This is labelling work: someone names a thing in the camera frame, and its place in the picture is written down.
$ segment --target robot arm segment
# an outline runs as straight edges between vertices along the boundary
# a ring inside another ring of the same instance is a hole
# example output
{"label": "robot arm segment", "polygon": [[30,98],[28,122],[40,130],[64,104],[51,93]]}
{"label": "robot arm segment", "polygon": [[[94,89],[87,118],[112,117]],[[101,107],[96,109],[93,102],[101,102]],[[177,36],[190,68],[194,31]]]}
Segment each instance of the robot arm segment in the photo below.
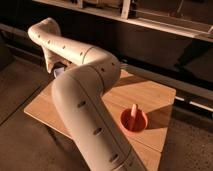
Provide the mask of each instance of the robot arm segment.
{"label": "robot arm segment", "polygon": [[57,23],[51,18],[33,25],[28,33],[45,49],[46,61],[54,64],[63,57],[81,65],[54,80],[52,96],[90,169],[145,170],[101,99],[120,77],[116,57],[98,47],[61,37]]}

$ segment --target red cup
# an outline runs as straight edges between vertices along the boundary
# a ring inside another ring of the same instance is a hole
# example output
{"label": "red cup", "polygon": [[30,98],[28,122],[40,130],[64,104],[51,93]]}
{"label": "red cup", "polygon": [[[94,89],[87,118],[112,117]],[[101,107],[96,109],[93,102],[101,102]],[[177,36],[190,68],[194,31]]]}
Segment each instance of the red cup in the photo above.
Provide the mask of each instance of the red cup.
{"label": "red cup", "polygon": [[125,130],[133,133],[143,131],[148,125],[146,114],[138,109],[135,118],[131,116],[132,109],[125,109],[121,114],[121,125]]}

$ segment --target white shelf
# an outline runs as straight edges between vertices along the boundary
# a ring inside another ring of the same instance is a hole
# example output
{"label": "white shelf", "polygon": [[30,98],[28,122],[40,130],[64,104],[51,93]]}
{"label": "white shelf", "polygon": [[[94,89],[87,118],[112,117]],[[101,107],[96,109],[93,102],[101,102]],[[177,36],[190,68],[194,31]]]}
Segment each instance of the white shelf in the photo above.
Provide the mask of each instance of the white shelf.
{"label": "white shelf", "polygon": [[87,14],[92,14],[104,18],[109,18],[112,20],[117,20],[124,23],[129,23],[133,25],[138,25],[150,29],[155,29],[163,32],[168,32],[172,34],[177,34],[185,37],[190,38],[196,38],[204,41],[208,41],[213,43],[213,36],[205,31],[195,30],[187,27],[172,25],[168,23],[163,23],[155,20],[149,20],[145,18],[137,18],[137,19],[124,19],[121,17],[121,14],[119,13],[118,9],[112,9],[112,8],[104,8],[104,9],[98,9],[98,8],[92,8],[92,7],[85,7],[85,8],[79,8],[78,5],[72,4],[68,1],[61,1],[61,0],[33,0],[35,2],[40,2],[44,4],[49,4],[53,6],[58,6],[74,11],[79,11]]}

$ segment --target bolt hole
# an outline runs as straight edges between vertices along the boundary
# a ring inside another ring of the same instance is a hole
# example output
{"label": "bolt hole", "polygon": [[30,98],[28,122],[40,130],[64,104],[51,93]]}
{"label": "bolt hole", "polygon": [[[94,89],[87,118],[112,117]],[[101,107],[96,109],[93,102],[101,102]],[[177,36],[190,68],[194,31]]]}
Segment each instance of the bolt hole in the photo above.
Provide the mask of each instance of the bolt hole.
{"label": "bolt hole", "polygon": [[80,108],[80,107],[84,106],[85,104],[86,104],[86,101],[82,101],[77,106],[78,106],[78,108]]}
{"label": "bolt hole", "polygon": [[118,155],[115,154],[114,156],[112,156],[112,157],[109,159],[109,162],[110,162],[110,163],[115,162],[118,158],[119,158]]}
{"label": "bolt hole", "polygon": [[101,131],[102,131],[102,128],[98,128],[93,132],[93,135],[98,135],[101,133]]}

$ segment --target wooden stick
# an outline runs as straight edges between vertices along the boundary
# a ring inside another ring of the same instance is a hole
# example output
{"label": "wooden stick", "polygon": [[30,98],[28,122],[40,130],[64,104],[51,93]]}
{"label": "wooden stick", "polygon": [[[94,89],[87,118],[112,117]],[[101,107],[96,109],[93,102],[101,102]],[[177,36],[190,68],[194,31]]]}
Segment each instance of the wooden stick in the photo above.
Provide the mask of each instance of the wooden stick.
{"label": "wooden stick", "polygon": [[132,131],[135,125],[135,121],[136,121],[136,116],[137,116],[137,112],[138,112],[138,105],[137,104],[133,104],[132,105],[132,110],[131,110],[131,117],[129,120],[129,130]]}

